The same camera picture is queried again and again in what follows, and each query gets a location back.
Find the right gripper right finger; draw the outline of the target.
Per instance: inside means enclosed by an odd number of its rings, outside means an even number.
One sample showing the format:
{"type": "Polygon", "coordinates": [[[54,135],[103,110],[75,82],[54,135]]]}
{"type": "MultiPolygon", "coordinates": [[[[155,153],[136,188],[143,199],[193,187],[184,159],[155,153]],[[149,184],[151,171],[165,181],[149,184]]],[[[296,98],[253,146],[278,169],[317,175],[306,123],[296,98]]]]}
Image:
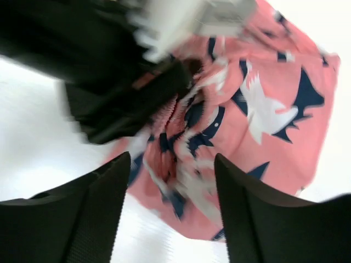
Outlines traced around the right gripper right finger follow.
{"type": "Polygon", "coordinates": [[[230,262],[350,262],[350,195],[313,203],[214,161],[230,262]]]}

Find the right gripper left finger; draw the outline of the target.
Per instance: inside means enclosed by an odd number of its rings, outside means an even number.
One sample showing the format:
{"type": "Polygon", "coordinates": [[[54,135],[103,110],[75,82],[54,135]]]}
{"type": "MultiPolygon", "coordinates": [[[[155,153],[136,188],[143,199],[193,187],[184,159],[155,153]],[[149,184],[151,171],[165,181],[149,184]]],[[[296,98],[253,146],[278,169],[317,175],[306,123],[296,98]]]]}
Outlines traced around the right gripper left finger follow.
{"type": "Polygon", "coordinates": [[[109,262],[130,165],[125,152],[29,199],[2,201],[1,262],[109,262]]]}

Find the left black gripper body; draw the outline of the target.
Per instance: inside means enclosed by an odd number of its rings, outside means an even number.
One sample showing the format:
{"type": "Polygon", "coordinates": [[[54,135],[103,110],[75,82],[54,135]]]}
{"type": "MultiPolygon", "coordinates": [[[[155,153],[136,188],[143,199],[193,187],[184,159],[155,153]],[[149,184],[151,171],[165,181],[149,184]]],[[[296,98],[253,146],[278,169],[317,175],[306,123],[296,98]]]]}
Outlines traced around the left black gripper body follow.
{"type": "Polygon", "coordinates": [[[190,91],[175,58],[149,62],[131,11],[145,1],[1,1],[1,55],[61,80],[90,143],[133,136],[190,91]]]}

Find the pink shark print shorts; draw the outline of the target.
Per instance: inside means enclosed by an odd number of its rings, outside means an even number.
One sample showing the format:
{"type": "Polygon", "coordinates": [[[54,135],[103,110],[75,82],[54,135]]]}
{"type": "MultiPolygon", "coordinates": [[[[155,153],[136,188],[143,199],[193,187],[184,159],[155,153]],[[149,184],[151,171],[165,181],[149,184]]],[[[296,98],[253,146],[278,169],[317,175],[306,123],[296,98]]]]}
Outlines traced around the pink shark print shorts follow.
{"type": "Polygon", "coordinates": [[[173,52],[194,73],[190,93],[111,153],[131,155],[128,193],[191,239],[225,239],[217,154],[294,195],[312,181],[326,135],[339,57],[268,2],[255,5],[238,36],[193,36],[173,52]]]}

